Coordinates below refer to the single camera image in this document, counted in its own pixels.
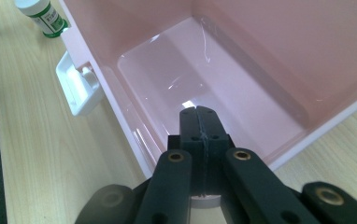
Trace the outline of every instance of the wood grain surface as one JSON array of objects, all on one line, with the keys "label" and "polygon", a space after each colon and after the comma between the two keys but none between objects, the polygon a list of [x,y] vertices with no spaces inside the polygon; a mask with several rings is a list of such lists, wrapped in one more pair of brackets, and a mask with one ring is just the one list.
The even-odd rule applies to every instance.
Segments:
[{"label": "wood grain surface", "polygon": [[[64,16],[57,0],[52,5]],[[145,177],[107,101],[73,117],[55,67],[65,52],[0,1],[0,143],[9,223],[74,223],[108,184],[135,187]],[[280,167],[300,190],[323,180],[357,198],[357,112]],[[224,223],[221,209],[192,210],[192,223]]]}]

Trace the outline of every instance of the pink plastic bin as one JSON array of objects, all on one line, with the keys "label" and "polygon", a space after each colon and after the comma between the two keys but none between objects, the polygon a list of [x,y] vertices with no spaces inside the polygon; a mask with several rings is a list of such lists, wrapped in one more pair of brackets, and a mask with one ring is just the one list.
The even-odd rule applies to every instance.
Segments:
[{"label": "pink plastic bin", "polygon": [[188,106],[271,169],[357,109],[356,1],[61,3],[72,63],[96,73],[146,176]]}]

